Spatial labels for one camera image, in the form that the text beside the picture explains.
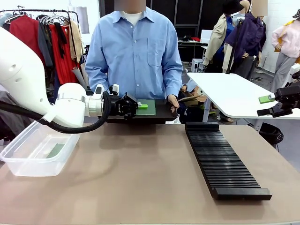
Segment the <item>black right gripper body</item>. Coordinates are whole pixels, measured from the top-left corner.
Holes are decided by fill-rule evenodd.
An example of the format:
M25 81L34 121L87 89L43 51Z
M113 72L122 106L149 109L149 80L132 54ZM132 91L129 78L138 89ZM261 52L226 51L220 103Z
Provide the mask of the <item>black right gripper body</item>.
M292 83L290 86L279 88L275 92L275 101L282 110L300 108L300 83Z

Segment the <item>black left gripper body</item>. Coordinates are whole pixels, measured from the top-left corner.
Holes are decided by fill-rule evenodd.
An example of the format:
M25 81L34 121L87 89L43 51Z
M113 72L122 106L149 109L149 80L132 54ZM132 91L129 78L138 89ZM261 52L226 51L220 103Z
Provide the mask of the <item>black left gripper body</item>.
M110 116L122 116L124 119L130 119L136 116L138 102L135 97L130 96L127 92L122 96L111 95Z

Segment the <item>person's left hand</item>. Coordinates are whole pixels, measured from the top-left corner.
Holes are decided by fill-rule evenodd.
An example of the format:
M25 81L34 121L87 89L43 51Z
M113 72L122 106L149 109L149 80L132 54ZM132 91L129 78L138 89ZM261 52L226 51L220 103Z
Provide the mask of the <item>person's left hand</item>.
M173 94L167 96L167 101L171 104L171 112L176 113L177 109L180 107L177 97Z

